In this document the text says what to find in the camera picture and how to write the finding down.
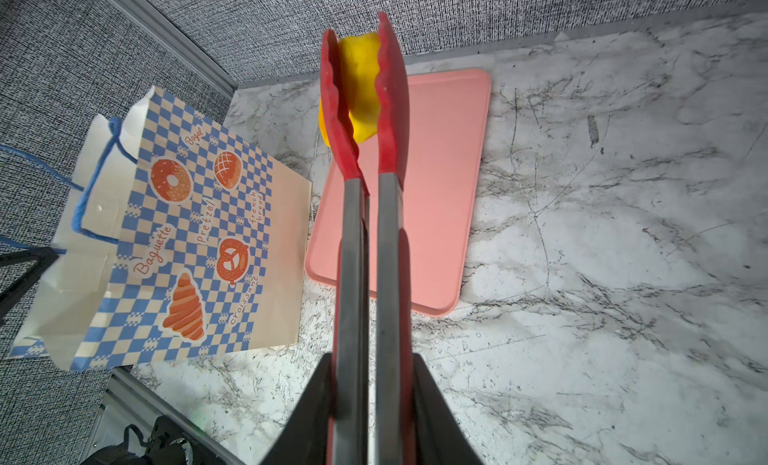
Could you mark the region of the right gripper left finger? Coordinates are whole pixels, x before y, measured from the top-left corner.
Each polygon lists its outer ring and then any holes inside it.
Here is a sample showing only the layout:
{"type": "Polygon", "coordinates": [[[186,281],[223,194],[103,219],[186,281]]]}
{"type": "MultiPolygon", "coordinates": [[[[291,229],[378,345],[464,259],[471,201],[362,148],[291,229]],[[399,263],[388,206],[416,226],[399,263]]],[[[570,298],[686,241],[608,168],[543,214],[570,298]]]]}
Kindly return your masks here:
{"type": "Polygon", "coordinates": [[[331,358],[330,353],[321,357],[285,427],[262,459],[262,465],[327,463],[331,358]]]}

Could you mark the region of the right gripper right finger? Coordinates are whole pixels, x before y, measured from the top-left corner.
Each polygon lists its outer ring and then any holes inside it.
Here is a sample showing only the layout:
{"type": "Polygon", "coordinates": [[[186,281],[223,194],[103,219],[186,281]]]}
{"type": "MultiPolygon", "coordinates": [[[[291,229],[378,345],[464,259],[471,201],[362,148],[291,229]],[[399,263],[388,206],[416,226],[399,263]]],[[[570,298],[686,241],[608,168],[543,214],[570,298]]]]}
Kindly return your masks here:
{"type": "Polygon", "coordinates": [[[416,463],[481,465],[419,354],[413,354],[413,366],[416,463]]]}

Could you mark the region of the red kitchen tongs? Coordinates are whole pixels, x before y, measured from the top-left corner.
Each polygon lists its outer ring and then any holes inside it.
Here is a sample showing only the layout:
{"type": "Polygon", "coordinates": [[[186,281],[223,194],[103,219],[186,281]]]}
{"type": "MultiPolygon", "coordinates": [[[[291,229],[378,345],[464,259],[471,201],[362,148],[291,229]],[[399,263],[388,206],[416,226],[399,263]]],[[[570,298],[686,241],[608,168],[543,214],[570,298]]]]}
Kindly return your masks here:
{"type": "Polygon", "coordinates": [[[379,135],[377,241],[369,238],[370,192],[359,166],[342,47],[322,40],[320,95],[327,142],[344,180],[337,263],[328,462],[363,464],[368,418],[375,418],[375,461],[413,464],[416,432],[410,339],[409,245],[404,231],[410,101],[400,45],[386,13],[378,15],[374,64],[379,135]]]}

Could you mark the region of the blue checkered paper bag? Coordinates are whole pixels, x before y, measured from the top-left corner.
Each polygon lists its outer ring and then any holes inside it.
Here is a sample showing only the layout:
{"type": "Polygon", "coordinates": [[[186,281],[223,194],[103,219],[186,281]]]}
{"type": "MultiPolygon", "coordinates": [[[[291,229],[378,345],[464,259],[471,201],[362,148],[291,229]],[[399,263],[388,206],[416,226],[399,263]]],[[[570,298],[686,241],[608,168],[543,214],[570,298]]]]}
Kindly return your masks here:
{"type": "Polygon", "coordinates": [[[152,87],[93,118],[9,357],[65,371],[299,337],[310,182],[152,87]]]}

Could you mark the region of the orange oval bread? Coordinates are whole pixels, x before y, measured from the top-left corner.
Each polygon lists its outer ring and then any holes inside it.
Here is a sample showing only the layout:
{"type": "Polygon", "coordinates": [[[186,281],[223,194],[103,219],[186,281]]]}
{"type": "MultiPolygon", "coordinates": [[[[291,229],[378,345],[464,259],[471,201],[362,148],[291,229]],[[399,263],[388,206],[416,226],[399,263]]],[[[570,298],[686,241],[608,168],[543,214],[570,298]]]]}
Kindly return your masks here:
{"type": "Polygon", "coordinates": [[[360,144],[377,133],[381,110],[375,81],[380,67],[380,39],[375,33],[338,41],[342,92],[347,101],[354,140],[360,144]]]}

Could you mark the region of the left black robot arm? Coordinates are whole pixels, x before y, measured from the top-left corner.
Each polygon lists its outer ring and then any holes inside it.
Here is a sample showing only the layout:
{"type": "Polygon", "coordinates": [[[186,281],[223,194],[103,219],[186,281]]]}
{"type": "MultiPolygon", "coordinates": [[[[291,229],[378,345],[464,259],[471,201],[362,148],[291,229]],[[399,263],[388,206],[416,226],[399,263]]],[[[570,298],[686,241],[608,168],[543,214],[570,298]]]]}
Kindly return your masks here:
{"type": "MultiPolygon", "coordinates": [[[[33,263],[12,284],[1,290],[2,325],[5,324],[7,313],[40,280],[59,256],[60,254],[51,247],[28,248],[1,255],[2,268],[33,263]]],[[[100,448],[87,456],[82,464],[201,464],[201,461],[195,458],[195,446],[184,434],[176,438],[158,435],[146,440],[137,425],[128,424],[123,428],[122,441],[119,444],[100,448]]]]}

